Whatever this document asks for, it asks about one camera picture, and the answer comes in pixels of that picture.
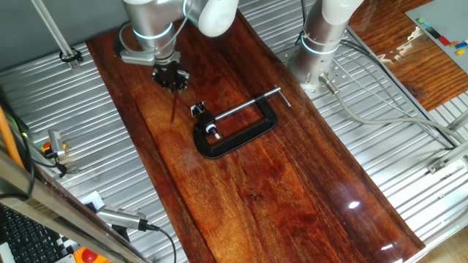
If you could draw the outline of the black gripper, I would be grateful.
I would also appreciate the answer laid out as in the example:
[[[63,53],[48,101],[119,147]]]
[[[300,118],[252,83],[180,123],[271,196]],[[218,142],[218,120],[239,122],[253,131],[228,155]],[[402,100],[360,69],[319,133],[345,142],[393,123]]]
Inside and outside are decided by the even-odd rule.
[[[181,93],[189,80],[189,73],[182,69],[180,62],[171,61],[169,64],[155,64],[152,79],[163,85],[170,93]]]

